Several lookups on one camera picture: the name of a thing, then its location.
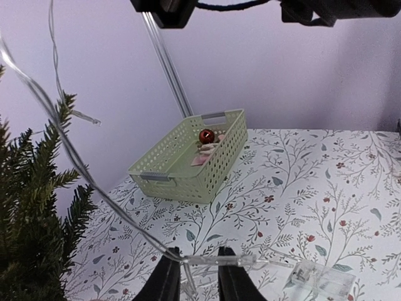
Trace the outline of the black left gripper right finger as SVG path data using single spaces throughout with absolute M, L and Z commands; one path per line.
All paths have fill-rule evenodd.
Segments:
M 266 298 L 256 288 L 243 267 L 243 259 L 228 246 L 219 248 L 218 257 L 230 256 L 234 259 L 218 267 L 219 300 L 224 301 L 265 301 Z

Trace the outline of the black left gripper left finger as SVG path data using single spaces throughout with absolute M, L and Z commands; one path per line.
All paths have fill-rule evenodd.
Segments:
M 179 301 L 180 263 L 164 254 L 133 301 Z

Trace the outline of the clear wire fairy lights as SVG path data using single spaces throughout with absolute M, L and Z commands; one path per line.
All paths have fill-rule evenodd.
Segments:
M 129 217 L 129 215 L 124 212 L 124 210 L 119 207 L 117 203 L 112 201 L 108 194 L 101 189 L 84 162 L 82 161 L 78 151 L 75 149 L 71 140 L 68 138 L 63 126 L 61 125 L 60 118 L 58 117 L 58 113 L 56 112 L 55 106 L 53 102 L 50 100 L 48 94 L 45 90 L 30 76 L 25 74 L 17 65 L 14 58 L 11 55 L 10 50 L 4 40 L 1 37 L 1 58 L 3 61 L 15 71 L 18 78 L 23 82 L 34 95 L 35 99 L 42 106 L 43 110 L 48 115 L 49 120 L 53 123 L 56 128 L 57 133 L 60 135 L 61 142 L 65 149 L 66 155 L 68 156 L 70 162 L 76 171 L 82 176 L 82 178 L 97 191 L 102 197 L 103 200 L 106 201 L 107 205 L 113 209 L 113 211 L 126 223 L 128 223 L 132 228 L 135 228 L 146 240 L 149 244 L 155 248 L 159 253 L 165 255 L 168 259 L 177 262 L 179 265 L 184 266 L 185 274 L 187 275 L 187 281 L 191 285 L 191 289 L 195 290 L 195 282 L 192 278 L 189 266 L 191 264 L 198 265 L 208 265 L 208 266 L 232 266 L 232 267 L 250 267 L 255 268 L 255 265 L 262 263 L 267 265 L 271 263 L 270 260 L 258 260 L 254 255 L 247 256 L 238 256 L 238 255 L 224 255 L 224 256 L 180 256 L 179 254 L 175 255 L 171 251 L 167 249 L 160 240 L 158 240 L 155 236 L 151 235 L 149 232 L 145 231 L 139 225 L 134 222 L 134 220 Z

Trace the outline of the pale green perforated basket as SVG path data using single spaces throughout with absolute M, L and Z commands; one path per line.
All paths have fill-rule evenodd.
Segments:
M 217 139 L 201 165 L 199 134 L 211 130 Z M 243 109 L 185 118 L 129 169 L 146 196 L 210 203 L 247 141 Z

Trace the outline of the small green christmas tree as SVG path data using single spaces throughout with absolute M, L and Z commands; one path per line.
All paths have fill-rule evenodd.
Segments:
M 58 172 L 61 139 L 52 124 L 43 138 L 32 130 L 10 139 L 1 122 L 1 299 L 64 300 L 63 277 L 95 210 L 89 185 L 76 185 L 66 217 L 56 212 L 57 190 L 76 184 L 74 169 Z

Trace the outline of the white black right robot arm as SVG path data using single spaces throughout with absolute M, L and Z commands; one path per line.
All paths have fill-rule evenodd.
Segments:
M 133 0 L 138 13 L 150 13 L 159 28 L 184 28 L 194 9 L 226 13 L 243 11 L 266 4 L 267 1 L 244 1 L 236 4 L 218 5 L 201 1 L 143 1 Z M 338 20 L 392 18 L 400 12 L 400 1 L 342 0 L 342 1 L 280 1 L 281 21 L 303 26 L 332 28 Z

